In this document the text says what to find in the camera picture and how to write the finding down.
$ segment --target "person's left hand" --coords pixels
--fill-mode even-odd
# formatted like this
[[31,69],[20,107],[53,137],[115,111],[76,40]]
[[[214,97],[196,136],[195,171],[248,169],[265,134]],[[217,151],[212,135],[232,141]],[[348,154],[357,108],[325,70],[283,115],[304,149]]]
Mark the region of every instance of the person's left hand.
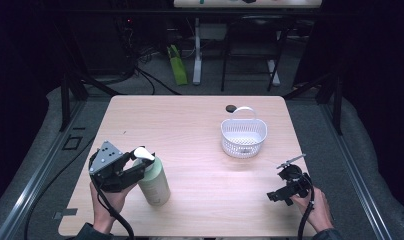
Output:
[[[124,207],[125,198],[127,194],[133,189],[136,184],[129,186],[128,188],[122,190],[121,192],[108,193],[103,192],[105,194],[106,199],[109,201],[109,204],[120,213]],[[93,202],[93,228],[101,233],[109,234],[112,229],[112,225],[115,222],[115,218],[111,217],[108,210],[106,210],[98,201],[97,191],[92,182],[90,182],[90,191],[92,194],[92,202]]]

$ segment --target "white basket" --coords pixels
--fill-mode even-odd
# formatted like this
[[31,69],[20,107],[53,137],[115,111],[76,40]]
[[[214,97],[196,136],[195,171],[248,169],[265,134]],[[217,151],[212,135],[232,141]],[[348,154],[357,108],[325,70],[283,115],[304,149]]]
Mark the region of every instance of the white basket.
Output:
[[[234,119],[234,114],[241,110],[250,110],[253,119]],[[267,125],[256,118],[256,112],[250,107],[237,108],[231,119],[221,123],[223,134],[223,150],[236,158],[250,158],[258,154],[262,143],[267,137]]]

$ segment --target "black chair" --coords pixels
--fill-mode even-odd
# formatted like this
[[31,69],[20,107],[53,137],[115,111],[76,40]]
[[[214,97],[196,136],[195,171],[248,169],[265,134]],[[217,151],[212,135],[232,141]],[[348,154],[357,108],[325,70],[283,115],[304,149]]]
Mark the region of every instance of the black chair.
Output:
[[268,91],[272,86],[274,75],[280,62],[282,49],[287,35],[292,30],[295,20],[288,16],[243,16],[229,23],[225,36],[225,50],[221,91],[224,91],[227,61],[229,58],[263,59],[274,61],[272,71],[257,71],[251,74],[269,74]]

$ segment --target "table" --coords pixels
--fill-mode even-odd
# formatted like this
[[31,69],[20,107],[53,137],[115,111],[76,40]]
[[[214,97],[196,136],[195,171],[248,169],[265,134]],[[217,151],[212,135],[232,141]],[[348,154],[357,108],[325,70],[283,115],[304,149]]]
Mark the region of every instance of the table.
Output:
[[[207,0],[201,4],[200,0],[174,0],[177,8],[320,8],[322,0],[257,0],[254,3],[245,3],[241,0]],[[193,84],[199,85],[202,73],[202,54],[200,51],[200,23],[199,18],[195,21],[195,67],[193,70]],[[270,72],[274,69],[274,62],[268,61]],[[276,74],[273,85],[279,86],[280,80]]]
[[[221,147],[226,105],[250,106],[268,126],[255,157],[233,158]],[[250,111],[239,117],[252,118]],[[285,101],[271,96],[116,96],[112,98],[90,154],[109,140],[122,151],[145,145],[162,160],[171,189],[169,201],[149,205],[139,187],[127,196],[122,216],[136,236],[296,236],[301,214],[295,205],[271,202],[266,193],[285,186],[278,165],[301,155]],[[307,172],[304,159],[295,162]],[[93,222],[87,163],[78,179],[59,233],[71,236]],[[115,235],[127,235],[116,222]],[[307,224],[306,236],[315,231]]]

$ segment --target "green object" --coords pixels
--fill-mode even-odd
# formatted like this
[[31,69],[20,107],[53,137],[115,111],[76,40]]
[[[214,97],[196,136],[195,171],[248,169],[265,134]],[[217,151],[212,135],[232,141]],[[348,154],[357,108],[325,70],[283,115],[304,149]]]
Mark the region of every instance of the green object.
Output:
[[175,45],[171,45],[171,47],[167,47],[167,50],[177,85],[187,84],[186,68],[183,65],[183,61],[181,60],[177,47]]

